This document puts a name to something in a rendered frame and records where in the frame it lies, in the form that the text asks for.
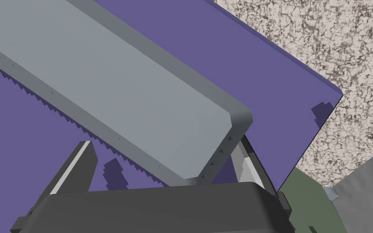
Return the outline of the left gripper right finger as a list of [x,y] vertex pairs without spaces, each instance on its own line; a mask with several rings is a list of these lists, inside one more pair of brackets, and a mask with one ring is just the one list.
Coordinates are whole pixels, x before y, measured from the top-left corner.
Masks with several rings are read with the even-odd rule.
[[238,182],[254,182],[271,195],[277,195],[271,179],[246,136],[242,137],[236,148],[232,151],[231,159]]

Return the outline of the purple drawer front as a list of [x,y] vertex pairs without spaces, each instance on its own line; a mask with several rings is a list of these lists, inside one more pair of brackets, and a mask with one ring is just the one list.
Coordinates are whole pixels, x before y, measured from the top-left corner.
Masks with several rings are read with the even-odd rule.
[[[279,189],[341,89],[212,0],[93,1],[251,110],[277,195],[238,182],[231,154],[210,183],[169,186],[0,69],[0,233],[295,233]],[[88,192],[50,195],[81,141]]]

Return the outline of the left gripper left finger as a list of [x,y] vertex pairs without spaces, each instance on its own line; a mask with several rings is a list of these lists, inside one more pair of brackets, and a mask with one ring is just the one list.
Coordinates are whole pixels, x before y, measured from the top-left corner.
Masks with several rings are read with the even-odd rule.
[[49,194],[88,192],[97,163],[92,141],[81,141],[53,178]]

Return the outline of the grey bar handle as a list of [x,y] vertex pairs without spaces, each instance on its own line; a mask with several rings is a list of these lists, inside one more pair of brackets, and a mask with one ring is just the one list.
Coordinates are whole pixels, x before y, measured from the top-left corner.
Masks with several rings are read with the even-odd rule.
[[0,0],[0,69],[169,186],[213,181],[253,121],[93,0]]

